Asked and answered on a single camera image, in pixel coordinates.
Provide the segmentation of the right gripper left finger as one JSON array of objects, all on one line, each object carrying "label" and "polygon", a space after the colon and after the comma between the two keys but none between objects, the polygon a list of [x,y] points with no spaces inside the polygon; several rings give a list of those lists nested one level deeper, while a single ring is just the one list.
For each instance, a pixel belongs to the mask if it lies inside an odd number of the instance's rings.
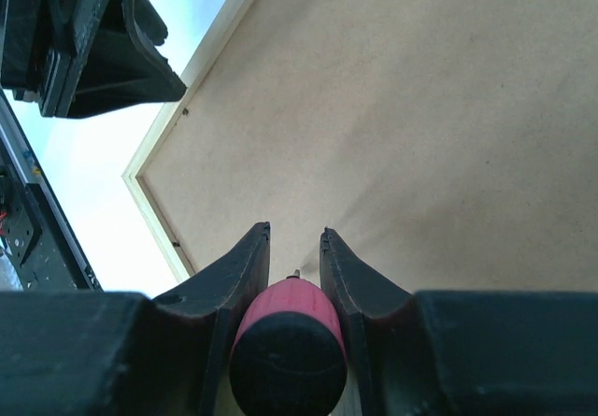
[{"label": "right gripper left finger", "polygon": [[270,226],[154,298],[4,292],[5,415],[210,415],[235,332],[267,283]]}]

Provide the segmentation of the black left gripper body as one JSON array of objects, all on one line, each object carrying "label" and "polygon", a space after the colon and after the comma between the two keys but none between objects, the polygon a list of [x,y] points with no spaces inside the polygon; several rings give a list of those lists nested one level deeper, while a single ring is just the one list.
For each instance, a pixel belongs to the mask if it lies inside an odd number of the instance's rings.
[{"label": "black left gripper body", "polygon": [[44,117],[124,108],[124,75],[111,60],[108,23],[121,0],[1,0],[1,87]]}]

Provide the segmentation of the wooden picture frame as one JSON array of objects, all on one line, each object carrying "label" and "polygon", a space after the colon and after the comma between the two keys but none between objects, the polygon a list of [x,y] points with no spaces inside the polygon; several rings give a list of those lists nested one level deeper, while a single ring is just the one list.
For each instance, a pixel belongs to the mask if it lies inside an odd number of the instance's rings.
[{"label": "wooden picture frame", "polygon": [[124,180],[179,280],[257,221],[410,290],[597,287],[597,0],[226,0]]}]

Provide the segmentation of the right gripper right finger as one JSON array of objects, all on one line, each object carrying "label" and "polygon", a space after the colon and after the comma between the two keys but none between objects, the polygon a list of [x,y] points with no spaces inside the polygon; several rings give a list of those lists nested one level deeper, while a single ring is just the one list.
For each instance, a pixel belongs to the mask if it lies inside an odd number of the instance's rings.
[{"label": "right gripper right finger", "polygon": [[594,293],[408,293],[333,229],[320,284],[349,358],[338,415],[593,415]]}]

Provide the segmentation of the red handled screwdriver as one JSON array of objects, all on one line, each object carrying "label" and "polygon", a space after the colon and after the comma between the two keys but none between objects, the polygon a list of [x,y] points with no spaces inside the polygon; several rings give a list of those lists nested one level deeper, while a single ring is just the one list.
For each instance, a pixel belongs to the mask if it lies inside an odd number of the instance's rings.
[{"label": "red handled screwdriver", "polygon": [[298,270],[251,302],[229,362],[233,396],[244,414],[329,415],[347,376],[337,312]]}]

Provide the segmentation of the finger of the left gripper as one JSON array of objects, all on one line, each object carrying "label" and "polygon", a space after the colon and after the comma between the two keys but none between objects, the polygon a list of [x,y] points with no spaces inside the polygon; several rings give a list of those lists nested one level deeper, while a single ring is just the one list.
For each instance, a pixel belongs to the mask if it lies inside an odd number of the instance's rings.
[{"label": "finger of the left gripper", "polygon": [[167,26],[150,0],[123,0],[123,21],[134,46],[160,47],[168,37]]},{"label": "finger of the left gripper", "polygon": [[123,0],[108,0],[69,116],[88,118],[140,104],[177,102],[187,86],[158,48],[134,46],[125,33]]}]

